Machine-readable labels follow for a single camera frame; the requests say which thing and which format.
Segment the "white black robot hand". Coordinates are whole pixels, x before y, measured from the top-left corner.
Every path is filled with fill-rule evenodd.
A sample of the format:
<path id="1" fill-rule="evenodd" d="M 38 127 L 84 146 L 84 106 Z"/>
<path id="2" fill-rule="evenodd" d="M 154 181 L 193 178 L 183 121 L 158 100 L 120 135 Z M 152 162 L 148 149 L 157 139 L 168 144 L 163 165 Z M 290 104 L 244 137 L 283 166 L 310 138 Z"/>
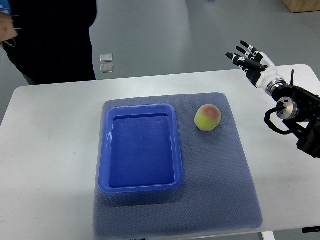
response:
<path id="1" fill-rule="evenodd" d="M 245 73 L 254 87 L 264 90 L 271 96 L 274 86 L 286 84 L 283 77 L 278 74 L 276 65 L 264 52 L 243 40 L 240 44 L 241 46 L 236 47 L 239 54 L 227 52 L 225 56 Z"/>

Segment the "person's bare hand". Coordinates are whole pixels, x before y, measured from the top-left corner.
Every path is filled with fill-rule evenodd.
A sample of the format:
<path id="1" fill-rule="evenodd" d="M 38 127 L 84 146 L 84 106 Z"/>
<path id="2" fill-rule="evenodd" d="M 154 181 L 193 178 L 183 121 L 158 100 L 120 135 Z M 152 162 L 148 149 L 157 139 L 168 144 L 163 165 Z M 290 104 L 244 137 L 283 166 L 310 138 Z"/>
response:
<path id="1" fill-rule="evenodd" d="M 13 17 L 11 15 L 0 13 L 0 41 L 4 42 L 18 36 L 14 28 Z"/>

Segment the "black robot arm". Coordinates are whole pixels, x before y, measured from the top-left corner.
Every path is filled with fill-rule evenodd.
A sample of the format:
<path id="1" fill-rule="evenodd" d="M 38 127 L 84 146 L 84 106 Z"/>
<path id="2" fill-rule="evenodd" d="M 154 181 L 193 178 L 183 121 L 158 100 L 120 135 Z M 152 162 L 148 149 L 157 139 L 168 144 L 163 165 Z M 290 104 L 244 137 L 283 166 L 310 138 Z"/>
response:
<path id="1" fill-rule="evenodd" d="M 281 135 L 294 134 L 298 141 L 297 149 L 313 158 L 320 157 L 320 97 L 294 84 L 294 71 L 290 83 L 276 80 L 270 91 L 277 102 L 276 107 L 268 110 L 264 122 L 274 132 Z M 284 131 L 271 121 L 275 113 L 288 128 Z"/>

